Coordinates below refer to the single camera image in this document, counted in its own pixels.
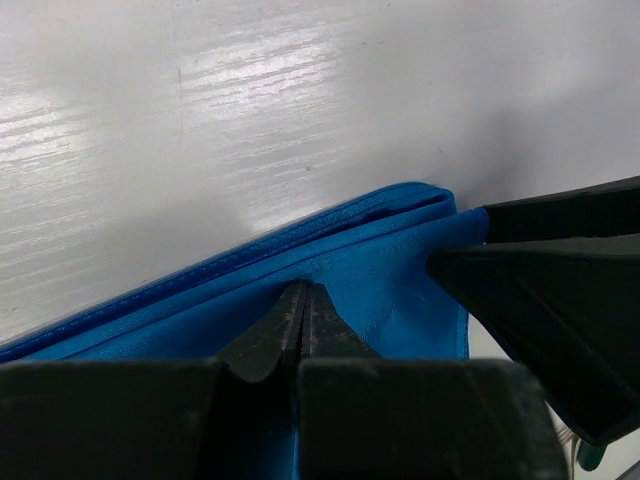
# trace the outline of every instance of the blue cloth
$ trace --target blue cloth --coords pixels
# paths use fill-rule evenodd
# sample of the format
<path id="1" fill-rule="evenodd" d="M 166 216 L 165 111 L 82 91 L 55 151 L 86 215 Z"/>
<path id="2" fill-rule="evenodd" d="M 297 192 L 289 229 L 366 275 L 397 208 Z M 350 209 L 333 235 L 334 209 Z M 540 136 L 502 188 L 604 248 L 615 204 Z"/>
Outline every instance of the blue cloth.
<path id="1" fill-rule="evenodd" d="M 266 314 L 292 280 L 327 286 L 340 316 L 393 358 L 466 357 L 467 314 L 427 275 L 439 247 L 483 242 L 483 209 L 394 185 L 116 298 L 0 350 L 0 361 L 214 354 Z"/>

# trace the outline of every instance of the folded fabric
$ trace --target folded fabric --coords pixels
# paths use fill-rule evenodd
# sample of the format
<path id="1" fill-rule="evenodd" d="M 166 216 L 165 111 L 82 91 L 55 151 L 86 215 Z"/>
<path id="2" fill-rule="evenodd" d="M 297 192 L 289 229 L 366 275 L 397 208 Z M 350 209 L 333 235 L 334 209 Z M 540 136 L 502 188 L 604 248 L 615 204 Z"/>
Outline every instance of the folded fabric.
<path id="1" fill-rule="evenodd" d="M 425 262 L 436 248 L 482 243 L 487 228 L 484 209 L 456 213 L 447 190 L 387 187 L 9 344 L 0 362 L 213 355 L 296 279 L 326 285 L 383 356 L 466 357 L 467 314 Z M 272 459 L 263 478 L 289 478 L 291 458 Z"/>

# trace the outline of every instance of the blue fabric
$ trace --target blue fabric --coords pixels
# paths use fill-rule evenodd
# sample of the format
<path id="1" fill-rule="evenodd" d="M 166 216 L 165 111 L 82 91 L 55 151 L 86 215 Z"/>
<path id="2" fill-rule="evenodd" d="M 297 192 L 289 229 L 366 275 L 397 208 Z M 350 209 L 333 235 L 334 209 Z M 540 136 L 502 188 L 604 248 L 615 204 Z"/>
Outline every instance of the blue fabric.
<path id="1" fill-rule="evenodd" d="M 483 242 L 483 209 L 394 185 L 214 257 L 7 345 L 0 361 L 202 357 L 268 312 L 295 279 L 324 283 L 383 356 L 466 357 L 467 315 L 425 272 L 439 247 Z"/>

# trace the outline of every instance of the black robotic claw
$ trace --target black robotic claw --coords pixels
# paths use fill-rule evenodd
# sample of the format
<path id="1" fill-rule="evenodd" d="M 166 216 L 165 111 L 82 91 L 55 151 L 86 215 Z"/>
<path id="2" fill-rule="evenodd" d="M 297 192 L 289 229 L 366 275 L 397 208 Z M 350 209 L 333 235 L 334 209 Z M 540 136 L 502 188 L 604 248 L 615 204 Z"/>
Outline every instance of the black robotic claw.
<path id="1" fill-rule="evenodd" d="M 593 445 L 640 427 L 640 177 L 486 207 L 487 244 L 428 271 Z"/>
<path id="2" fill-rule="evenodd" d="M 502 361 L 381 359 L 324 286 L 200 361 L 0 367 L 2 478 L 563 480 L 534 378 Z"/>

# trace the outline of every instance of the white surface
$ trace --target white surface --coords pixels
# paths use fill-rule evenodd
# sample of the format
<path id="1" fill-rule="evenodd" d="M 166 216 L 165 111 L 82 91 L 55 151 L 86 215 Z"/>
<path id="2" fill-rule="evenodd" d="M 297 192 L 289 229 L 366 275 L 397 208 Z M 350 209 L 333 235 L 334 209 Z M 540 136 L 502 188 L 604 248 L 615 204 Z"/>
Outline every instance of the white surface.
<path id="1" fill-rule="evenodd" d="M 639 22 L 633 0 L 5 0 L 0 338 L 390 183 L 468 206 L 637 175 Z"/>

